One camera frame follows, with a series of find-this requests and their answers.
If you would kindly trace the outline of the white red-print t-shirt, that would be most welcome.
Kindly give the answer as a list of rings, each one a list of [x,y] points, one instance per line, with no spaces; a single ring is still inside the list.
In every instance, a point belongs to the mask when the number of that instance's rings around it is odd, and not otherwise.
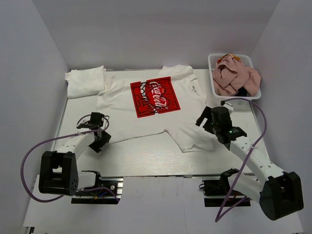
[[[155,78],[105,82],[97,111],[109,116],[111,143],[167,132],[182,152],[213,151],[210,134],[195,124],[206,99],[193,68],[176,65]]]

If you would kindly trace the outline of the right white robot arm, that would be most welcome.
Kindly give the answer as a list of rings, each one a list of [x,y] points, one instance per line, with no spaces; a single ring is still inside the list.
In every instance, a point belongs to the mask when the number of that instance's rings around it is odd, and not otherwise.
[[[196,125],[216,136],[218,142],[239,157],[256,179],[243,175],[240,169],[229,169],[220,175],[220,188],[225,199],[234,192],[244,195],[236,203],[251,199],[260,205],[265,216],[277,220],[304,208],[302,185],[299,175],[286,172],[271,162],[257,149],[247,134],[232,125],[229,109],[224,106],[205,107]]]

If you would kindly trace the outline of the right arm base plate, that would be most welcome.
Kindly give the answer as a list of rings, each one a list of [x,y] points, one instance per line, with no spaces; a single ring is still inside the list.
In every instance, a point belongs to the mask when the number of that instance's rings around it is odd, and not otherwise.
[[[204,205],[206,208],[221,207],[227,192],[225,187],[221,184],[220,180],[203,180],[198,188],[204,194]],[[225,203],[225,207],[231,207],[243,197],[244,195],[242,193],[233,190]]]

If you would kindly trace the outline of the blue t-shirt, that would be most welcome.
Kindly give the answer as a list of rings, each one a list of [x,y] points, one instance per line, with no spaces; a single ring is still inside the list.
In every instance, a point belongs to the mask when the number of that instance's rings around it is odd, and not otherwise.
[[[248,94],[249,94],[248,91],[244,87],[241,87],[240,89],[238,89],[236,96],[237,97],[247,97]]]

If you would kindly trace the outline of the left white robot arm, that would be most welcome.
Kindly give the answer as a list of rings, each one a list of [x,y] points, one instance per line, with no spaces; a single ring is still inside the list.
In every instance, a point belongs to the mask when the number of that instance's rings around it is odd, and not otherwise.
[[[97,171],[78,171],[77,159],[86,150],[99,153],[109,143],[111,135],[106,132],[109,117],[92,112],[90,119],[78,123],[77,128],[87,129],[86,133],[76,133],[55,151],[46,151],[41,157],[39,191],[42,194],[73,196],[87,189],[97,195],[103,189],[103,182]]]

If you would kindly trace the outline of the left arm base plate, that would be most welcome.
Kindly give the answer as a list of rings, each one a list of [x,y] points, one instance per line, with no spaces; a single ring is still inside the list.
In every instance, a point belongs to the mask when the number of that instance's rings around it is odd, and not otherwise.
[[[122,177],[99,177],[93,187],[76,192],[72,204],[117,205],[123,189]]]

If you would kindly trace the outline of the pink t-shirt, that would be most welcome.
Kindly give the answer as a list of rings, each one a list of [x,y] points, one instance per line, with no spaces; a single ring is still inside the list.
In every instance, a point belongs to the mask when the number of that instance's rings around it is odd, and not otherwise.
[[[216,61],[212,77],[215,93],[219,96],[236,97],[238,89],[244,87],[248,96],[254,97],[260,90],[259,72],[245,66],[234,54],[226,54]]]

